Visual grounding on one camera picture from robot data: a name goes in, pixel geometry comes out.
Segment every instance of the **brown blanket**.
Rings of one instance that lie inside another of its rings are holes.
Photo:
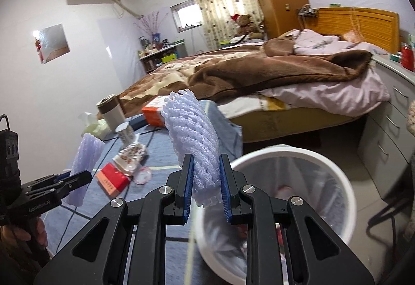
[[[293,55],[294,41],[275,38],[263,46],[242,45],[167,63],[120,94],[127,117],[157,95],[185,88],[197,99],[218,101],[298,83],[350,81],[367,68],[364,50],[332,56]]]

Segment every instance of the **red bottle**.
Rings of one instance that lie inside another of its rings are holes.
[[[406,43],[402,46],[402,60],[400,63],[404,68],[414,71],[414,53],[412,48]]]

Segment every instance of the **headboard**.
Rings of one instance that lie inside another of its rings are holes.
[[[399,15],[395,12],[371,8],[320,8],[317,17],[306,17],[306,28],[320,34],[343,35],[360,24],[364,40],[375,44],[388,52],[396,53],[400,49]]]

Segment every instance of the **drawer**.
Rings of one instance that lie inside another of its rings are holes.
[[[358,155],[381,198],[387,196],[408,167],[398,147],[370,116],[360,140]]]
[[[415,100],[415,86],[383,65],[376,64],[376,73],[382,79],[391,95],[391,103],[407,116],[409,105]]]
[[[415,137],[406,129],[407,119],[391,103],[384,101],[369,115],[388,134],[406,161],[415,151]]]

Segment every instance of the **red hat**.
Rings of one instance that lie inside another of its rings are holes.
[[[231,16],[231,19],[233,19],[235,22],[238,19],[238,17],[240,16],[240,14],[235,14],[233,16]]]

